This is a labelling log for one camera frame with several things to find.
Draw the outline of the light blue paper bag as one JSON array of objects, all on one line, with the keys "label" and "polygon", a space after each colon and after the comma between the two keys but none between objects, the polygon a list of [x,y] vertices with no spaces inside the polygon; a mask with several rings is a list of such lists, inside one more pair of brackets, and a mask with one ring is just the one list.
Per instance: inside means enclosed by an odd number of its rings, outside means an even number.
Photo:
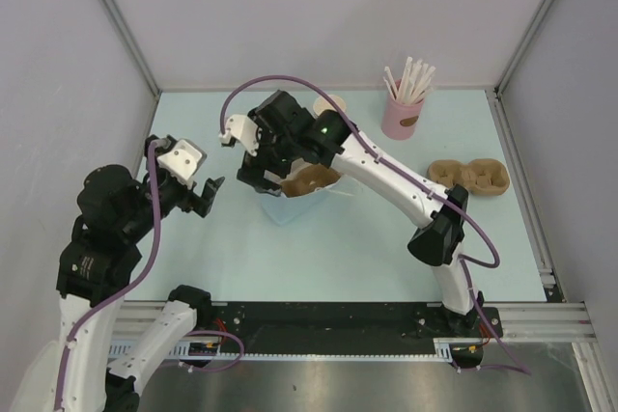
[{"label": "light blue paper bag", "polygon": [[[309,163],[298,160],[293,164],[293,170],[288,177],[307,165]],[[336,183],[301,197],[287,198],[283,193],[279,197],[260,194],[261,207],[276,225],[284,226],[320,203],[335,199],[350,199],[362,191],[362,185],[358,180],[340,175],[341,178]]]}]

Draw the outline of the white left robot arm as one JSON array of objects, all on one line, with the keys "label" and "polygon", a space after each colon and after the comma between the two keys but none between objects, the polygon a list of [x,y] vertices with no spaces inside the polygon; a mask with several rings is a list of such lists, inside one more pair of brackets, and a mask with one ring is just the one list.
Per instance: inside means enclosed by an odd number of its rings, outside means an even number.
[{"label": "white left robot arm", "polygon": [[133,349],[108,360],[126,294],[154,267],[163,219],[174,209],[206,216],[222,182],[207,179],[196,194],[156,160],[149,161],[142,179],[116,164],[86,177],[77,197],[80,213],[59,262],[61,350],[51,410],[137,410],[146,384],[174,345],[188,333],[211,328],[210,294],[180,285]]}]

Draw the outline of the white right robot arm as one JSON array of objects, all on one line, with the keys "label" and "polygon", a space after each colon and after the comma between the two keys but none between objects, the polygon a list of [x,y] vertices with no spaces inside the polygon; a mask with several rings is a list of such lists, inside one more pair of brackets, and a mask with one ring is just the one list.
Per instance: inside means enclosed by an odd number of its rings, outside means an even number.
[{"label": "white right robot arm", "polygon": [[414,225],[409,253],[430,266],[441,291],[447,328],[467,336],[480,324],[478,291],[458,254],[464,240],[467,195],[414,173],[380,151],[339,112],[312,115],[287,92],[277,91],[246,115],[226,119],[224,146],[241,143],[238,180],[278,196],[293,164],[302,160],[355,179],[399,209]]}]

